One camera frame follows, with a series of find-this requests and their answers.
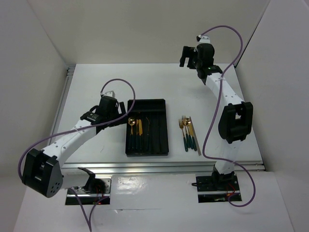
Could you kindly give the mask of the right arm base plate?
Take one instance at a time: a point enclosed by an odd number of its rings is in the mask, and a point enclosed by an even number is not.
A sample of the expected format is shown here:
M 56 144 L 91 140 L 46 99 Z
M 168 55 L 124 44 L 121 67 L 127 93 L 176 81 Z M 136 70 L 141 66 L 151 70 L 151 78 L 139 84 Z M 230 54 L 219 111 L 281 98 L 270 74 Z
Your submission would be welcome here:
M 196 187 L 199 203 L 241 202 L 241 193 L 236 175 L 231 180 L 215 183 L 211 176 L 197 176 L 191 184 Z

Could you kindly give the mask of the green handled fork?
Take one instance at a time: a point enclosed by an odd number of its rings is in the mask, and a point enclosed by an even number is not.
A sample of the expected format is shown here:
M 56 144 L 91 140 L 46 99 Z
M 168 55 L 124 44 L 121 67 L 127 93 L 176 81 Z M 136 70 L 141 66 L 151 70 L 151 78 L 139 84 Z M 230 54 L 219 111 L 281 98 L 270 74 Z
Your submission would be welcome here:
M 151 139 L 150 139 L 150 129 L 151 129 L 151 124 L 150 124 L 150 119 L 148 117 L 146 117 L 146 120 L 148 122 L 148 128 L 147 128 L 147 141 L 146 141 L 146 149 L 147 149 L 147 152 L 150 151 L 150 143 L 151 143 Z

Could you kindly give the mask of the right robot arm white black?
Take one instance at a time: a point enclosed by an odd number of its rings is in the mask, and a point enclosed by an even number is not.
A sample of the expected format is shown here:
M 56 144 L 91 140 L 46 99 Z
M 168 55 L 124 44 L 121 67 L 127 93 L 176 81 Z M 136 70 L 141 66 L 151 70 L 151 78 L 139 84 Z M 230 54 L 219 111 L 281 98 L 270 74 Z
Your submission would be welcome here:
M 214 52 L 210 43 L 200 43 L 196 47 L 184 46 L 180 66 L 196 70 L 199 79 L 218 100 L 215 112 L 221 113 L 218 132 L 223 147 L 208 185 L 222 189 L 234 181 L 239 148 L 252 130 L 253 105 L 239 97 L 226 81 L 226 71 L 214 64 Z

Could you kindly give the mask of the green handled knife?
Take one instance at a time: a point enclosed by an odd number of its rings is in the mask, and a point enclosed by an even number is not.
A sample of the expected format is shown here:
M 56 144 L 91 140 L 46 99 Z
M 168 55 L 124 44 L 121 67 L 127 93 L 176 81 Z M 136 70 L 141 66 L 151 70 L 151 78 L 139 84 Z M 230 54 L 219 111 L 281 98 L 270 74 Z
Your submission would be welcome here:
M 140 130 L 141 129 L 141 120 L 137 120 L 136 124 L 136 149 L 138 151 L 141 151 L 141 135 L 140 135 Z

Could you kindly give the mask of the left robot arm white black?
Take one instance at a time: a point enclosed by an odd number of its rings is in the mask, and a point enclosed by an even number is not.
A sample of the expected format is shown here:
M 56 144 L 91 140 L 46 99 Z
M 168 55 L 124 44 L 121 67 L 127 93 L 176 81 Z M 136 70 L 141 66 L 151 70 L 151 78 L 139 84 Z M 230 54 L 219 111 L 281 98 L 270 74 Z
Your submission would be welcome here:
M 143 116 L 150 114 L 155 117 L 159 124 L 158 134 L 161 150 L 158 154 L 168 152 L 168 134 L 166 106 L 163 99 L 138 100 L 134 85 L 128 81 L 129 75 L 134 71 L 141 71 L 140 76 L 135 76 L 135 85 L 139 81 L 145 81 L 145 88 L 154 89 L 155 83 L 163 84 L 159 79 L 159 73 L 167 74 L 166 68 L 175 69 L 175 64 L 103 64 L 101 79 L 108 85 L 111 82 L 119 81 L 128 85 L 132 91 L 133 98 L 127 105 L 119 102 L 114 97 L 114 92 L 100 92 L 100 102 L 85 112 L 76 125 L 69 131 L 55 134 L 58 137 L 54 143 L 41 150 L 31 145 L 22 155 L 25 164 L 18 165 L 18 174 L 22 183 L 36 192 L 51 198 L 62 188 L 78 186 L 83 192 L 90 193 L 95 187 L 98 179 L 96 175 L 85 167 L 77 167 L 77 173 L 73 175 L 64 174 L 62 166 L 84 143 L 91 140 L 106 128 L 119 125 L 126 126 L 126 152 L 142 151 L 145 149 L 142 141 L 142 123 L 134 118 L 134 124 L 129 124 L 135 114 Z

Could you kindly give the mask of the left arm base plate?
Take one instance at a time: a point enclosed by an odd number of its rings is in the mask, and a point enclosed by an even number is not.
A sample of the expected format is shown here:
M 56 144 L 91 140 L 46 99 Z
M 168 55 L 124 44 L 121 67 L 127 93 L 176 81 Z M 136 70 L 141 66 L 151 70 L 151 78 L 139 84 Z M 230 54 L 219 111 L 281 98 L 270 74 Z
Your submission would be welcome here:
M 65 205 L 109 205 L 112 178 L 99 176 L 87 168 L 65 170 L 63 188 L 67 189 Z

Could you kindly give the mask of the gold spoon green handle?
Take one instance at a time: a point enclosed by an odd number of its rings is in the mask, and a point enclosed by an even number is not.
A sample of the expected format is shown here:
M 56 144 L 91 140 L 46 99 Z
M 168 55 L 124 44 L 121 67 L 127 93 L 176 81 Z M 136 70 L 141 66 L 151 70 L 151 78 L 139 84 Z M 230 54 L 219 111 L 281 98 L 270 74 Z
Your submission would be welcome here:
M 136 119 L 134 117 L 130 117 L 128 119 L 128 124 L 130 126 L 130 139 L 129 139 L 129 148 L 132 150 L 133 149 L 133 144 L 134 144 L 134 133 L 133 133 L 133 126 L 136 124 Z

